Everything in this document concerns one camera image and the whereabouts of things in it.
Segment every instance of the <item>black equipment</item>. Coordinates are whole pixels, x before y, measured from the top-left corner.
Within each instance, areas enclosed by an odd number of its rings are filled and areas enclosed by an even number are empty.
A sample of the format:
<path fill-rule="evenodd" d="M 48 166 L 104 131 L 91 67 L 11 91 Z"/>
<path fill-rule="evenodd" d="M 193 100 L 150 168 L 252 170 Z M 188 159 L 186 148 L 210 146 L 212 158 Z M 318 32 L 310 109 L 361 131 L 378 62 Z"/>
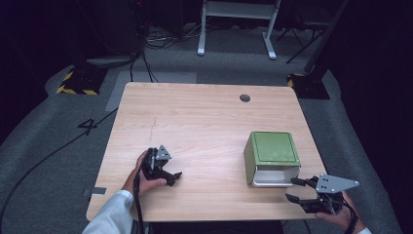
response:
<path fill-rule="evenodd" d="M 163 145 L 159 147 L 159 150 L 157 148 L 148 148 L 148 151 L 146 152 L 141 164 L 139 165 L 139 168 L 136 172 L 136 176 L 134 177 L 133 198 L 134 198 L 134 203 L 136 205 L 137 217 L 139 220 L 138 228 L 140 229 L 141 234 L 145 232 L 143 228 L 142 209 L 140 208 L 139 196 L 138 196 L 139 195 L 139 183 L 140 183 L 140 175 L 139 175 L 140 171 L 143 171 L 143 174 L 148 180 L 164 178 L 167 180 L 167 185 L 173 186 L 175 184 L 175 181 L 180 178 L 182 173 L 177 173 L 177 174 L 172 175 L 164 171 L 163 166 L 169 161 L 169 159 L 171 159 L 171 157 Z"/>
<path fill-rule="evenodd" d="M 308 179 L 292 178 L 291 182 L 301 186 L 306 186 L 307 184 L 316 189 L 317 198 L 309 200 L 300 200 L 297 196 L 285 193 L 285 197 L 288 201 L 300 205 L 307 214 L 322 212 L 337 215 L 340 213 L 343 206 L 349 208 L 352 220 L 345 233 L 353 233 L 358 217 L 355 210 L 344 199 L 342 191 L 359 186 L 357 181 L 321 174 L 319 175 L 319 178 L 317 176 Z"/>

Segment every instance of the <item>black cable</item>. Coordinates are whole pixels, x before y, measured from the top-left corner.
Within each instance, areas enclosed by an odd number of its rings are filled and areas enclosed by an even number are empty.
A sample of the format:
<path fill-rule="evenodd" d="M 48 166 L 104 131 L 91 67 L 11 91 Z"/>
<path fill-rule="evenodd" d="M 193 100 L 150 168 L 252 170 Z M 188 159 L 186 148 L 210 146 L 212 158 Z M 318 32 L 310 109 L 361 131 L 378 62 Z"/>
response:
<path fill-rule="evenodd" d="M 156 80 L 156 82 L 159 83 L 158 79 L 155 77 L 155 75 L 151 71 L 151 64 L 149 64 L 149 62 L 146 60 L 145 50 L 142 50 L 142 57 L 146 65 L 146 70 L 148 71 L 148 74 L 149 74 L 149 79 L 151 79 L 152 83 L 154 83 L 154 79 Z"/>
<path fill-rule="evenodd" d="M 351 217 L 351 222 L 349 227 L 347 228 L 345 234 L 352 234 L 355 231 L 357 222 L 358 222 L 358 216 L 356 214 L 356 211 L 347 203 L 346 200 L 344 200 L 345 203 L 343 203 L 343 206 L 347 207 L 350 210 L 350 217 Z"/>
<path fill-rule="evenodd" d="M 167 49 L 172 47 L 173 45 L 175 45 L 178 42 L 185 42 L 188 40 L 191 40 L 194 37 L 198 37 L 200 36 L 198 35 L 191 35 L 192 33 L 194 33 L 195 31 L 197 31 L 197 28 L 200 28 L 201 25 L 196 25 L 194 28 L 189 29 L 187 32 L 184 33 L 184 36 L 182 36 L 181 38 L 177 38 L 177 37 L 164 37 L 164 34 L 161 31 L 153 31 L 151 32 L 148 36 L 147 39 L 149 39 L 149 41 L 163 41 L 162 45 L 154 45 L 151 43 L 147 43 L 146 47 L 149 49 L 153 49 L 153 50 L 161 50 L 161 49 Z"/>
<path fill-rule="evenodd" d="M 304 220 L 304 224 L 306 225 L 307 232 L 308 232 L 309 234 L 311 234 L 310 226 L 309 226 L 309 223 L 307 222 L 307 220 Z"/>
<path fill-rule="evenodd" d="M 131 76 L 131 82 L 133 82 L 133 74 L 131 72 L 131 69 L 133 67 L 134 62 L 137 60 L 137 56 L 133 59 L 133 61 L 131 62 L 131 66 L 130 66 L 130 76 Z"/>
<path fill-rule="evenodd" d="M 139 168 L 137 169 L 136 175 L 133 179 L 133 198 L 134 204 L 136 206 L 137 218 L 138 218 L 138 230 L 140 234 L 144 234 L 145 230 L 143 227 L 143 215 L 142 215 L 142 208 L 140 207 L 139 202 L 139 185 L 140 185 L 140 171 L 142 171 L 142 164 L 146 161 L 146 158 L 149 156 L 149 152 L 145 154 L 142 161 L 140 162 Z"/>
<path fill-rule="evenodd" d="M 63 146 L 59 147 L 58 149 L 56 149 L 55 151 L 53 151 L 52 153 L 50 153 L 49 155 L 47 155 L 46 157 L 44 157 L 42 160 L 40 160 L 37 164 L 35 164 L 33 167 L 31 167 L 25 174 L 24 176 L 22 176 L 19 181 L 15 184 L 15 186 L 13 187 L 12 191 L 9 193 L 9 195 L 7 196 L 3 207 L 1 209 L 0 212 L 0 234 L 3 233 L 2 231 L 2 227 L 3 227 L 3 216 L 4 213 L 6 211 L 6 207 L 7 204 L 9 203 L 10 199 L 12 198 L 13 194 L 15 193 L 15 191 L 18 189 L 19 185 L 24 181 L 25 178 L 27 178 L 27 176 L 33 172 L 37 167 L 39 167 L 42 163 L 44 163 L 46 160 L 48 160 L 49 158 L 51 158 L 52 156 L 54 156 L 56 153 L 58 153 L 60 150 L 62 150 L 63 148 L 67 147 L 68 145 L 70 145 L 71 143 L 73 143 L 74 141 L 76 141 L 77 139 L 79 139 L 80 137 L 86 135 L 87 133 L 90 132 L 91 129 L 96 128 L 98 124 L 100 124 L 102 121 L 104 121 L 106 118 L 108 118 L 110 115 L 112 115 L 114 112 L 116 112 L 118 110 L 118 108 L 114 109 L 113 111 L 111 111 L 109 114 L 107 114 L 106 116 L 104 116 L 101 120 L 97 121 L 94 125 L 89 126 L 87 130 L 85 130 L 84 132 L 82 132 L 81 134 L 79 134 L 78 136 L 74 137 L 73 139 L 71 139 L 69 142 L 67 142 L 66 144 L 64 144 Z"/>

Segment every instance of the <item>white metal stand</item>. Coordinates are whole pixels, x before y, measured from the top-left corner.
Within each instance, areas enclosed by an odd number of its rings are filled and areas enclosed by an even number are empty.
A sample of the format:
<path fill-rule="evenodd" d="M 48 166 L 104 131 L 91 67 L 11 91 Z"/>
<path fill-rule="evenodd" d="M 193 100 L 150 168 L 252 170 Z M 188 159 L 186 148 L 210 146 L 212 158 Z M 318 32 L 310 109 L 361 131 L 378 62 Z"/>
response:
<path fill-rule="evenodd" d="M 269 20 L 267 32 L 263 32 L 265 46 L 270 59 L 276 59 L 273 45 L 270 41 L 271 32 L 273 31 L 274 22 L 276 21 L 281 0 L 276 4 L 252 4 L 252 3 L 234 3 L 234 2 L 214 2 L 204 0 L 203 16 L 200 43 L 198 45 L 198 56 L 203 56 L 206 52 L 206 23 L 207 16 L 210 17 L 232 17 L 232 18 L 249 18 Z"/>

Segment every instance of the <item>wooden table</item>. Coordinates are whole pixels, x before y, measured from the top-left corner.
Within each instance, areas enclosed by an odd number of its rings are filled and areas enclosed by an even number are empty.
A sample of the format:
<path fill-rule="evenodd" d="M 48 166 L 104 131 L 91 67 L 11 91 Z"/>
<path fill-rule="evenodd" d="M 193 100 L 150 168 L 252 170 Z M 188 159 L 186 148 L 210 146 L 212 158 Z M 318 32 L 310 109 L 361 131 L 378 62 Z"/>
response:
<path fill-rule="evenodd" d="M 241 101 L 240 95 L 249 95 L 250 101 Z M 288 188 L 246 184 L 243 152 L 253 131 L 292 133 L 300 177 L 325 173 L 288 87 L 128 83 L 95 184 L 107 191 L 93 195 L 88 219 L 122 187 L 140 153 L 161 144 L 172 156 L 164 170 L 183 175 L 173 187 L 142 197 L 145 221 L 314 217 L 286 200 Z M 314 190 L 308 191 L 316 198 Z"/>

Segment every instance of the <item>stand leg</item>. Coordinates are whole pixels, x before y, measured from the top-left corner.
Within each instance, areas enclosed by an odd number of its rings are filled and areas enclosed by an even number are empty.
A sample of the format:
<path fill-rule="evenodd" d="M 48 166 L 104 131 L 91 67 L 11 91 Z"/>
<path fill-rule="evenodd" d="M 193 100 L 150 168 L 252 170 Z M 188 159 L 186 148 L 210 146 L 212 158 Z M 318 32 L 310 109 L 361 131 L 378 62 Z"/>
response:
<path fill-rule="evenodd" d="M 297 36 L 297 33 L 295 33 L 294 29 L 291 28 L 292 33 L 294 33 L 295 39 L 297 39 L 298 43 L 300 43 L 301 48 L 304 47 L 303 43 L 301 42 L 300 38 Z"/>
<path fill-rule="evenodd" d="M 282 38 L 283 38 L 283 36 L 289 31 L 290 29 L 286 29 L 278 38 L 277 38 L 277 41 L 280 41 Z"/>
<path fill-rule="evenodd" d="M 309 47 L 311 44 L 313 44 L 313 42 L 315 42 L 317 39 L 319 39 L 319 37 L 321 37 L 323 33 L 317 35 L 313 40 L 311 40 L 305 47 L 301 48 L 300 51 L 298 51 L 297 53 L 295 53 L 295 55 L 293 57 L 291 57 L 286 63 L 290 63 L 293 59 L 295 59 L 298 55 L 301 54 L 301 52 L 303 52 L 305 49 L 307 49 L 307 47 Z"/>
<path fill-rule="evenodd" d="M 203 17 L 201 22 L 200 43 L 198 44 L 198 56 L 203 56 L 206 52 L 206 24 L 207 24 L 207 0 L 203 4 Z"/>
<path fill-rule="evenodd" d="M 274 60 L 277 58 L 276 52 L 274 51 L 273 44 L 271 43 L 270 37 L 271 32 L 273 31 L 274 22 L 276 21 L 277 13 L 279 12 L 280 0 L 274 6 L 273 15 L 271 16 L 270 22 L 268 24 L 267 32 L 262 33 L 264 39 L 265 47 L 267 48 L 268 56 L 270 59 Z"/>

